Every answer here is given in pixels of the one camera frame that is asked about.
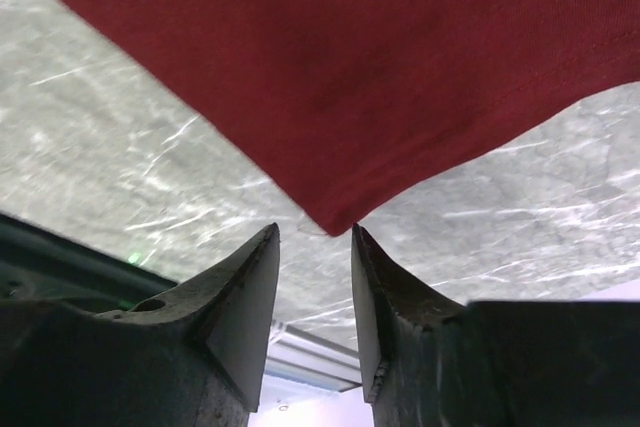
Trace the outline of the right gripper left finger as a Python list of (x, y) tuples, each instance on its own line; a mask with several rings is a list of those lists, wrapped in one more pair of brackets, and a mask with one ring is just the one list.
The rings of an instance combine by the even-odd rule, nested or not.
[(1, 305), (5, 426), (244, 426), (259, 406), (280, 263), (270, 224), (129, 310)]

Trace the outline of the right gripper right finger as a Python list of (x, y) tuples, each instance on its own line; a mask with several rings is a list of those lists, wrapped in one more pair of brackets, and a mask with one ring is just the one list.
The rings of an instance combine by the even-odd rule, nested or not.
[(635, 426), (639, 306), (459, 304), (361, 226), (351, 274), (362, 388), (378, 426)]

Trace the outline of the dark red t shirt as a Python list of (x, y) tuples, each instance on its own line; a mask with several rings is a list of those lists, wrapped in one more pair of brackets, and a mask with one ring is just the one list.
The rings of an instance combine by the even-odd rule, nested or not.
[(639, 77), (639, 0), (61, 0), (345, 232)]

